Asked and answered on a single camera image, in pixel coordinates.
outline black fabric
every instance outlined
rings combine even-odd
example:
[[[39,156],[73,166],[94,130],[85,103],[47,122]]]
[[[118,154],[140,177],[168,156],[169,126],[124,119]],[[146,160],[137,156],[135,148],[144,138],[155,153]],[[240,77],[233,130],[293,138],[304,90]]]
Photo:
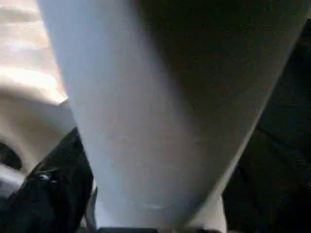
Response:
[[[28,175],[3,205],[2,233],[73,233],[92,190],[93,176],[77,130]]]
[[[15,170],[20,170],[22,167],[21,160],[18,155],[4,143],[0,143],[0,163]]]

